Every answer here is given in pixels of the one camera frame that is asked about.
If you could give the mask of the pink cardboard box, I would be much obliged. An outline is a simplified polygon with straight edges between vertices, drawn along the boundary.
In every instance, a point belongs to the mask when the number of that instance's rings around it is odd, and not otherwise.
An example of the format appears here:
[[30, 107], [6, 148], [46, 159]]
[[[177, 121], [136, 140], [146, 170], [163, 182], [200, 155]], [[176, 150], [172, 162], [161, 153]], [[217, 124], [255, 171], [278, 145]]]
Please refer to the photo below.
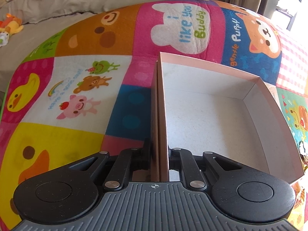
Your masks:
[[151, 88], [155, 179], [169, 180], [168, 150], [211, 151], [288, 183], [304, 174], [277, 102], [260, 77], [188, 56], [160, 53]]

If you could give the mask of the colourful cartoon play mat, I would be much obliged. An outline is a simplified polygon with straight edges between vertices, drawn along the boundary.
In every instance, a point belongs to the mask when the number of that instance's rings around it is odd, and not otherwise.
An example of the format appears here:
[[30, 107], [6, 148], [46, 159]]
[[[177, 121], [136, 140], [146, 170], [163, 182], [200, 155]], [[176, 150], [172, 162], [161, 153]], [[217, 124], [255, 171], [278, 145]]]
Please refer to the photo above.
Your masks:
[[150, 2], [93, 15], [35, 48], [14, 72], [1, 116], [1, 230], [20, 222], [16, 187], [100, 150], [150, 136], [161, 52], [257, 75], [279, 94], [307, 151], [307, 51], [269, 19], [213, 0]]

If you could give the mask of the orange yellow plush toy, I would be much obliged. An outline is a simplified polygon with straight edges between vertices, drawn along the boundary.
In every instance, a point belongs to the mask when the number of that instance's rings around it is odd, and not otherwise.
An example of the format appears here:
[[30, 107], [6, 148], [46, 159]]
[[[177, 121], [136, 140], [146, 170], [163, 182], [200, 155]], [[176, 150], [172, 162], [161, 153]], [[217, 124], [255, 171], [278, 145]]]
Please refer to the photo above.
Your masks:
[[5, 20], [1, 21], [1, 46], [8, 44], [9, 38], [23, 30], [22, 20], [11, 14], [6, 14]]

